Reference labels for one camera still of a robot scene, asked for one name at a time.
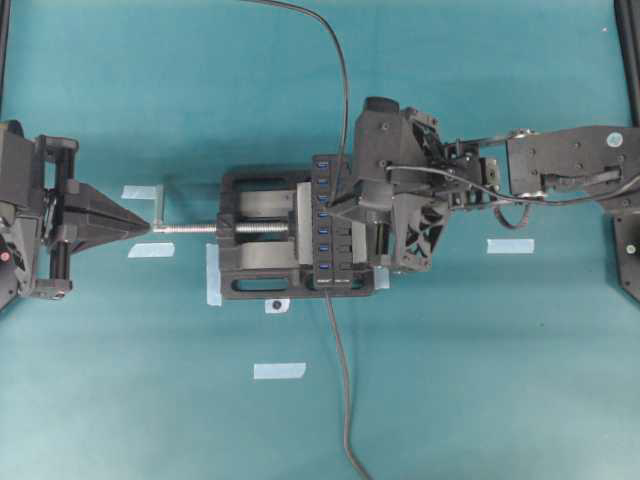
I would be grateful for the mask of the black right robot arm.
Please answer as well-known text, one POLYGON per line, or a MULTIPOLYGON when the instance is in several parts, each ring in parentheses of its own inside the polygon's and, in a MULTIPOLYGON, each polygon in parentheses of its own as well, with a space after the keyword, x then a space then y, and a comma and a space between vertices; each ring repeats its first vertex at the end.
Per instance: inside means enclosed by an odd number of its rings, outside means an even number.
POLYGON ((368 98, 354 130, 350 177, 328 214, 361 223, 365 261, 394 272, 430 269, 457 211, 599 204, 613 224, 619 283, 639 293, 639 132, 586 126, 443 141, 436 118, 368 98))

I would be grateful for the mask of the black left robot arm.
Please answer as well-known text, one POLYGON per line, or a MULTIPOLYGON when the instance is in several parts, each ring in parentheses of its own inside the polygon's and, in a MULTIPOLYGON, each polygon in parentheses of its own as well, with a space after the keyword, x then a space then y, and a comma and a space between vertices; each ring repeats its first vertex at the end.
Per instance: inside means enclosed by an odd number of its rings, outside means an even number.
POLYGON ((75 178, 74 139, 24 136, 1 124, 1 306, 58 300, 72 288, 71 256, 149 232, 150 224, 75 178))

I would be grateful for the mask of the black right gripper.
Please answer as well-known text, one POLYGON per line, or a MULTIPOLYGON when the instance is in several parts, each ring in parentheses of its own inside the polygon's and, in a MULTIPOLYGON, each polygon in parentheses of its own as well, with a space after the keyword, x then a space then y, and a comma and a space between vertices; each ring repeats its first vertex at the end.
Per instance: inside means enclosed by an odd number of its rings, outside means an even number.
POLYGON ((387 167, 398 193, 363 192, 327 212, 365 225, 372 266, 396 273, 425 272, 432 266, 429 230, 435 221, 429 215, 435 212, 434 198, 452 208, 483 208, 497 200, 499 174, 496 164, 481 155, 480 141, 446 143, 435 117, 412 107, 402 110, 411 124, 411 157, 387 167))

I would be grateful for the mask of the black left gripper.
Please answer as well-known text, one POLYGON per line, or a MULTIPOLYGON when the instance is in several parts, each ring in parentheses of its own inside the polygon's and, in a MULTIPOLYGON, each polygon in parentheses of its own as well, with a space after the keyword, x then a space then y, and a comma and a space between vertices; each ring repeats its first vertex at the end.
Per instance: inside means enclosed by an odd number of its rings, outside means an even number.
POLYGON ((1 307, 18 298, 58 300, 72 289, 70 256, 132 239, 150 224, 74 177, 77 141, 24 136, 17 120, 1 123, 1 307), (62 225, 64 210, 90 224, 62 225))

